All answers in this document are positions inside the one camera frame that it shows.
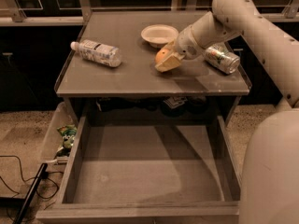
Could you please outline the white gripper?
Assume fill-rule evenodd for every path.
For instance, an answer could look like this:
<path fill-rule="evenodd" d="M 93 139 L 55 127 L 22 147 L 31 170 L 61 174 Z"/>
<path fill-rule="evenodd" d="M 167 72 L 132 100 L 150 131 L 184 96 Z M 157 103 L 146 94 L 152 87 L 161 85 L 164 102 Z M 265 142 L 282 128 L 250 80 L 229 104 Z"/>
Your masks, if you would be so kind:
<path fill-rule="evenodd" d="M 163 62 L 155 64 L 156 70 L 161 73 L 179 67 L 184 58 L 186 60 L 197 58 L 204 51 L 193 37 L 191 26 L 182 30 L 175 41 L 169 42 L 164 47 L 169 50 L 169 53 Z"/>

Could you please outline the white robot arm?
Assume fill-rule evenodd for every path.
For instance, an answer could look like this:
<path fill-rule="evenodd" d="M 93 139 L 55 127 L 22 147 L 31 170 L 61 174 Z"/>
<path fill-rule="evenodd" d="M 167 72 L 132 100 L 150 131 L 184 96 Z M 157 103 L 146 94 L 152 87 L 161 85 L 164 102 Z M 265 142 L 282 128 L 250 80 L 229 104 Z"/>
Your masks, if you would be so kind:
<path fill-rule="evenodd" d="M 252 0 L 212 0 L 211 10 L 166 43 L 155 57 L 160 72 L 207 48 L 242 37 L 256 62 L 253 84 L 279 91 L 288 108 L 262 121 L 247 144 L 239 224 L 299 224 L 299 43 L 265 18 Z"/>

